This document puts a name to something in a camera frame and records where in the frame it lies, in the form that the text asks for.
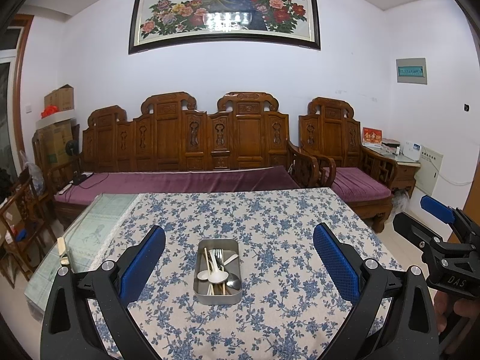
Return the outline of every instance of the purple cushion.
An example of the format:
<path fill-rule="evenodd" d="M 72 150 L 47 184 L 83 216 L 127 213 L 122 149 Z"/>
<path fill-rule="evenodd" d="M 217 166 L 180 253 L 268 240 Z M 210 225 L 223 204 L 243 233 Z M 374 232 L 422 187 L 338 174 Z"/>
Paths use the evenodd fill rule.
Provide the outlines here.
<path fill-rule="evenodd" d="M 358 168 L 337 168 L 332 190 L 345 203 L 367 202 L 388 198 L 392 192 Z"/>
<path fill-rule="evenodd" d="M 101 193 L 275 191 L 298 187 L 283 166 L 222 172 L 97 173 L 63 195 L 55 195 L 55 200 L 88 205 Z"/>

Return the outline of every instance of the floor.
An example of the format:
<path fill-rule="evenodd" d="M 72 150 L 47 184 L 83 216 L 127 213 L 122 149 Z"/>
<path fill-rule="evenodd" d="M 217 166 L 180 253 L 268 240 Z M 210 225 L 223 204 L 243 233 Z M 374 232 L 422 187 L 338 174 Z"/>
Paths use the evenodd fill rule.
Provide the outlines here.
<path fill-rule="evenodd" d="M 58 221 L 53 223 L 52 228 L 57 236 L 63 233 Z M 395 233 L 391 220 L 386 222 L 379 238 L 404 269 L 416 265 L 428 276 L 427 266 L 421 260 L 422 252 Z M 39 360 L 41 323 L 30 315 L 23 297 L 25 287 L 26 281 L 20 274 L 17 275 L 15 289 L 0 275 L 0 313 L 25 351 L 33 360 Z"/>

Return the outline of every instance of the screw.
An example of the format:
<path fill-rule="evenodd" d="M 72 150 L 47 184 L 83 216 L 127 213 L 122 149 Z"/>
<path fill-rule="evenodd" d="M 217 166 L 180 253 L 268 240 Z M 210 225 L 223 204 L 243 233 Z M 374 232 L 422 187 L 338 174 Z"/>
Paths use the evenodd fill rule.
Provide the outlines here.
<path fill-rule="evenodd" d="M 378 267 L 378 262 L 376 262 L 374 259 L 368 259 L 365 261 L 365 265 L 367 268 L 376 269 Z"/>
<path fill-rule="evenodd" d="M 109 271 L 110 269 L 113 268 L 113 266 L 115 265 L 115 263 L 111 260 L 108 260 L 108 261 L 105 261 L 103 264 L 102 264 L 102 269 L 104 271 Z"/>
<path fill-rule="evenodd" d="M 63 267 L 58 269 L 57 273 L 60 276 L 65 276 L 68 273 L 68 268 L 66 266 L 63 266 Z"/>
<path fill-rule="evenodd" d="M 416 276 L 420 275 L 422 273 L 422 270 L 417 267 L 416 265 L 413 265 L 410 267 L 410 270 L 412 271 L 412 273 Z"/>

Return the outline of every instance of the blue gripper pad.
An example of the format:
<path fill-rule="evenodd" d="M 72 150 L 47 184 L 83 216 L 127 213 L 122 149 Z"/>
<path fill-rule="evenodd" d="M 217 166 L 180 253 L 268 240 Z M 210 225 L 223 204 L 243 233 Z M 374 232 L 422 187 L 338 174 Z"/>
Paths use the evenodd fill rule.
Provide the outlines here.
<path fill-rule="evenodd" d="M 425 195 L 420 199 L 420 207 L 447 225 L 455 222 L 453 210 L 450 207 L 441 204 L 438 200 L 431 198 L 430 196 Z"/>
<path fill-rule="evenodd" d="M 313 246 L 340 296 L 355 305 L 360 299 L 359 277 L 322 224 L 313 231 Z"/>
<path fill-rule="evenodd" d="M 123 273 L 118 297 L 124 307 L 138 300 L 164 249 L 165 231 L 158 226 Z"/>

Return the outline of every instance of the metal tray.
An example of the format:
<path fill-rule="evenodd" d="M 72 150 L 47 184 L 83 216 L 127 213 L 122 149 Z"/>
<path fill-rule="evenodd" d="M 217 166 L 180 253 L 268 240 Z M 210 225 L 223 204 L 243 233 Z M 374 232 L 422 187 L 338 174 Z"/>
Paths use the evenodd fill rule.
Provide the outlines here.
<path fill-rule="evenodd" d="M 238 254 L 240 256 L 239 244 L 232 238 L 207 238 L 200 241 L 198 244 L 197 261 L 195 263 L 193 279 L 193 291 L 197 296 L 198 301 L 201 304 L 206 305 L 236 304 L 240 302 L 242 299 L 243 288 L 241 288 L 240 291 L 229 288 L 231 295 L 206 295 L 208 291 L 208 281 L 201 281 L 197 278 L 199 272 L 207 269 L 204 252 L 205 248 L 207 248 L 208 251 L 210 249 L 222 249 L 224 260 L 233 254 Z M 226 267 L 229 272 L 236 274 L 240 278 L 240 281 L 242 280 L 240 274 L 240 257 L 232 261 Z"/>

